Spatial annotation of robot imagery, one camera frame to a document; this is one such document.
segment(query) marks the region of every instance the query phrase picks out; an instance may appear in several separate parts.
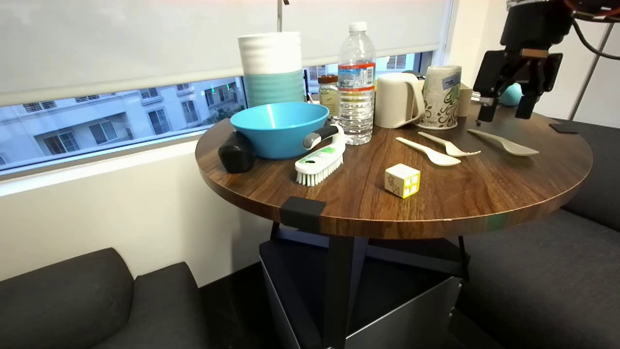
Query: teal bowl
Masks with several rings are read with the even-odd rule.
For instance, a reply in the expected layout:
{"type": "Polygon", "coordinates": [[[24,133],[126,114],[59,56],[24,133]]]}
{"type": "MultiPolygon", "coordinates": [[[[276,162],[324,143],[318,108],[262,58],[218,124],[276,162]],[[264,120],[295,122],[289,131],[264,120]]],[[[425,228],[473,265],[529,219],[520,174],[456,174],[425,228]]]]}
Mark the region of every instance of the teal bowl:
{"type": "Polygon", "coordinates": [[[247,135],[258,156],[293,158],[307,153],[305,137],[326,125],[330,108],[309,102],[272,102],[231,116],[237,131],[247,135]]]}

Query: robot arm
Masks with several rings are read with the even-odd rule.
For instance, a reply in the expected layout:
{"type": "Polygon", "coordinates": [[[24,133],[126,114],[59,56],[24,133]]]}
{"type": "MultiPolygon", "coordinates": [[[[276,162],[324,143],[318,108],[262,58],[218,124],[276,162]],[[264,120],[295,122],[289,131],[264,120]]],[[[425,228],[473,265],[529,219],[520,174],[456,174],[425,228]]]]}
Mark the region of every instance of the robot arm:
{"type": "MultiPolygon", "coordinates": [[[[607,13],[619,15],[620,0],[590,0],[588,13],[593,7],[613,7],[607,13]]],[[[529,118],[545,91],[553,91],[562,54],[551,54],[549,48],[568,34],[578,3],[572,0],[526,1],[510,7],[502,44],[504,50],[489,50],[483,58],[475,91],[481,93],[479,120],[491,122],[498,96],[512,83],[520,83],[524,96],[516,110],[518,118],[529,118]]]]}

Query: round wooden table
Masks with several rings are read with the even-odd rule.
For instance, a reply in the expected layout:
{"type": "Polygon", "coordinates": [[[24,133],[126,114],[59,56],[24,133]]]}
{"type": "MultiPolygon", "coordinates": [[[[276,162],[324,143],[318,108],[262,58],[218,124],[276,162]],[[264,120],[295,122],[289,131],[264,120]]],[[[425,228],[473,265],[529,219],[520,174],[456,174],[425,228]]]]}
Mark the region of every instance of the round wooden table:
{"type": "MultiPolygon", "coordinates": [[[[326,300],[322,329],[305,335],[324,346],[345,346],[351,304],[355,304],[365,257],[390,259],[467,279],[467,253],[462,234],[485,232],[543,217],[566,203],[593,166],[593,155],[578,133],[559,133],[551,118],[520,120],[512,108],[498,108],[495,122],[477,124],[477,106],[460,125],[433,131],[464,149],[481,149],[458,166],[435,166],[427,155],[396,141],[398,135],[442,149],[419,135],[415,125],[374,129],[367,145],[347,147],[345,162],[318,186],[295,182],[295,158],[262,160],[250,172],[229,174],[218,149],[233,131],[229,120],[208,129],[196,147],[204,180],[231,203],[303,230],[322,232],[328,242],[326,300]],[[479,127],[539,149],[533,156],[516,156],[469,133],[479,127]],[[384,189],[384,172],[405,162],[423,172],[421,189],[398,197],[384,189]],[[396,248],[427,244],[435,238],[460,236],[462,257],[446,265],[444,257],[429,259],[396,248]]],[[[274,248],[281,236],[266,242],[274,248]]]]}
{"type": "Polygon", "coordinates": [[[464,149],[481,149],[458,166],[435,166],[421,151],[398,135],[442,149],[419,135],[415,125],[376,127],[367,145],[347,147],[345,162],[318,186],[295,182],[295,158],[262,160],[250,172],[229,174],[218,147],[229,137],[229,120],[208,129],[196,147],[204,180],[231,203],[272,219],[281,219],[289,197],[322,201],[318,230],[336,236],[369,238],[442,238],[502,228],[559,209],[590,174],[593,155],[578,133],[559,133],[551,118],[522,120],[512,108],[498,108],[495,122],[477,125],[477,106],[460,125],[433,131],[464,149]],[[479,127],[539,149],[533,156],[516,156],[469,133],[479,127]],[[419,193],[404,199],[384,189],[384,172],[405,162],[423,172],[419,193]]]}

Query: window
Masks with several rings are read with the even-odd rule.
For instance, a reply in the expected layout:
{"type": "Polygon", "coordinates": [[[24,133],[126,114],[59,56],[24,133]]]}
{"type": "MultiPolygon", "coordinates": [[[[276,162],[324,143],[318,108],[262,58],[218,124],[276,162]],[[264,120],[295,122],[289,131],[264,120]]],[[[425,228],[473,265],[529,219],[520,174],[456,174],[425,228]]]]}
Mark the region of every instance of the window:
{"type": "Polygon", "coordinates": [[[157,89],[142,89],[142,98],[156,98],[157,94],[157,89]]]}
{"type": "Polygon", "coordinates": [[[24,104],[24,108],[26,108],[28,112],[37,112],[37,110],[55,108],[55,106],[57,106],[55,100],[43,100],[43,102],[28,102],[28,104],[24,104]]]}
{"type": "Polygon", "coordinates": [[[72,131],[63,131],[63,133],[55,133],[55,135],[45,135],[43,143],[47,145],[49,153],[70,153],[70,151],[78,151],[78,143],[72,131]]]}
{"type": "Polygon", "coordinates": [[[206,89],[206,100],[208,100],[210,106],[216,104],[216,100],[214,100],[214,89],[206,89]]]}
{"type": "Polygon", "coordinates": [[[183,106],[183,114],[187,116],[188,124],[198,122],[194,100],[183,100],[181,106],[183,106]]]}
{"type": "Polygon", "coordinates": [[[97,143],[107,143],[119,137],[113,122],[101,122],[90,127],[97,143]]]}
{"type": "MultiPolygon", "coordinates": [[[[394,65],[425,71],[429,56],[378,58],[378,73],[394,71],[394,65]]],[[[336,63],[309,67],[311,91],[318,91],[318,75],[336,71],[336,63]]],[[[80,155],[80,160],[90,160],[101,151],[154,145],[206,129],[245,106],[243,77],[0,106],[0,176],[47,168],[61,156],[70,160],[80,155]]]]}
{"type": "Polygon", "coordinates": [[[86,102],[86,100],[95,100],[99,94],[86,94],[86,96],[76,96],[76,102],[86,102]]]}
{"type": "Polygon", "coordinates": [[[152,118],[152,125],[156,133],[165,133],[171,129],[167,114],[163,112],[163,108],[159,110],[150,110],[150,118],[152,118]]]}

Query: floor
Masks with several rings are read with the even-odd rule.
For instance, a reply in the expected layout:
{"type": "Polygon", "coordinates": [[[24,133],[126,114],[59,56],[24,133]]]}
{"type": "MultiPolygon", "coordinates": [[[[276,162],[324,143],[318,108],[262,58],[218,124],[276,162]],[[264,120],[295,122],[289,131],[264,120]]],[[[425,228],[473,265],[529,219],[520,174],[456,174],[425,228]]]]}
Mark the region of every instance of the floor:
{"type": "MultiPolygon", "coordinates": [[[[272,321],[272,310],[260,263],[202,286],[214,346],[283,349],[272,321]]],[[[456,312],[444,349],[500,349],[464,314],[456,312]]]]}

